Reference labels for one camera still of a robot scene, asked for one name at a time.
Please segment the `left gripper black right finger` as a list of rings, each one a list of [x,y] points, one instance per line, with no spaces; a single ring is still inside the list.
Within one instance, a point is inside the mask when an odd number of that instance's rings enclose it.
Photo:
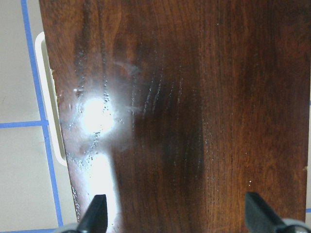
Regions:
[[[251,233],[292,233],[293,228],[255,192],[245,194],[244,221]]]

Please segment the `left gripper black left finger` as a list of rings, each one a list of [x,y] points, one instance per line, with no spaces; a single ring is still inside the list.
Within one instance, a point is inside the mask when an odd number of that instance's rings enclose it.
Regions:
[[[95,195],[77,226],[79,233],[105,233],[108,228],[106,195]]]

